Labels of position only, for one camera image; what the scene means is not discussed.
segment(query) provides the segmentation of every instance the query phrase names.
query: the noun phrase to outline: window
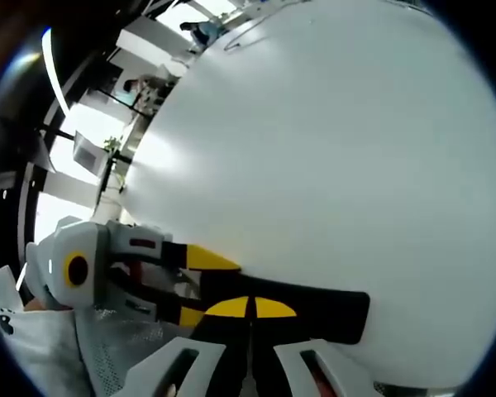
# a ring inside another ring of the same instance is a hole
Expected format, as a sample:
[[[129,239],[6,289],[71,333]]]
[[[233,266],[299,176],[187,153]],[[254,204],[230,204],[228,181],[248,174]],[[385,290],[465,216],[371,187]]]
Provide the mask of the window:
[[[206,8],[216,17],[221,16],[223,13],[229,14],[236,10],[236,7],[228,2],[228,0],[195,0],[195,2]]]
[[[156,21],[166,25],[171,31],[178,33],[184,39],[191,42],[193,42],[191,33],[188,31],[181,31],[180,24],[182,22],[202,22],[207,21],[208,19],[209,18],[200,11],[197,11],[193,7],[184,3],[177,4],[167,12],[164,12],[156,17]]]
[[[60,126],[61,131],[75,136],[79,131],[94,145],[103,147],[103,142],[114,136],[121,137],[124,123],[97,109],[76,103]],[[82,180],[87,184],[97,184],[98,177],[88,172],[74,161],[74,142],[57,136],[50,151],[51,162],[58,172]]]
[[[92,216],[92,209],[50,194],[40,193],[36,205],[35,243],[38,244],[53,233],[57,223],[69,215],[88,220]]]
[[[98,177],[86,171],[74,161],[74,141],[57,136],[51,147],[51,162],[55,170],[67,174],[72,178],[82,180],[87,184],[98,184]]]

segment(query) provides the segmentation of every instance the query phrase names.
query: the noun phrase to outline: white curved surface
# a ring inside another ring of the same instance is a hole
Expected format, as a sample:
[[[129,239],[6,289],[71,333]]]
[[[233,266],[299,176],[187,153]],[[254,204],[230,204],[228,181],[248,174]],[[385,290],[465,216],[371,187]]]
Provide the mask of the white curved surface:
[[[246,273],[368,292],[342,348],[379,381],[459,385],[496,333],[489,86],[437,20],[386,2],[289,7],[225,53],[234,35],[150,125],[126,209]]]

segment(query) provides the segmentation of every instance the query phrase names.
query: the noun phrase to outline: yellow circle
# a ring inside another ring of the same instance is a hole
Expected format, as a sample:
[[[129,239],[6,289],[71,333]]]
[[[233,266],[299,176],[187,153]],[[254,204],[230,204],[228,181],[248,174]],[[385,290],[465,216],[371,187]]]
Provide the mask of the yellow circle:
[[[63,267],[63,272],[64,272],[64,282],[66,285],[68,285],[70,288],[77,288],[80,287],[81,285],[76,285],[72,282],[72,280],[69,279],[69,265],[72,263],[72,261],[75,258],[83,258],[84,261],[88,264],[88,261],[86,260],[86,257],[84,253],[81,251],[73,251],[70,252],[67,256],[66,259],[64,260],[64,267]]]

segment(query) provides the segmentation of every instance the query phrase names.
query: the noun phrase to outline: yellow stripe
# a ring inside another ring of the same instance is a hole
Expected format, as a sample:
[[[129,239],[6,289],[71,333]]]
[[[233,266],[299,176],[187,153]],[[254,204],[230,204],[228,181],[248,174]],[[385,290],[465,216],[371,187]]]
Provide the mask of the yellow stripe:
[[[295,317],[294,312],[286,304],[266,298],[255,298],[255,307],[257,308],[257,318],[280,318]]]
[[[201,246],[188,245],[186,267],[191,270],[239,270],[241,267]]]
[[[246,305],[248,304],[248,297],[223,300],[209,308],[206,315],[220,316],[220,317],[237,317],[244,318],[246,315]]]
[[[182,306],[182,310],[180,310],[179,325],[182,327],[194,327],[202,320],[202,317],[204,317],[204,313],[200,310]]]

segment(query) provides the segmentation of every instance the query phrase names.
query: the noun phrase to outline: person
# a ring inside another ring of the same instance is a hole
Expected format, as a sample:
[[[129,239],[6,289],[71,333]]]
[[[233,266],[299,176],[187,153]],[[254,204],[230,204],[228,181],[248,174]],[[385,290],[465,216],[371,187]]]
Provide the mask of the person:
[[[180,30],[190,31],[195,44],[200,47],[202,51],[206,50],[211,44],[217,41],[220,36],[227,32],[223,26],[219,26],[210,21],[184,22],[180,24]]]
[[[136,101],[133,105],[136,109],[141,112],[155,113],[158,110],[157,107],[171,93],[178,80],[175,76],[162,79],[153,74],[143,74],[138,79],[128,79],[123,84],[123,90],[136,95]]]
[[[175,81],[171,81],[171,79],[162,79],[158,76],[154,76],[153,74],[142,74],[138,79],[128,79],[123,84],[123,90],[128,93],[140,93],[145,88],[157,89],[159,92],[163,92],[164,90],[173,88]]]

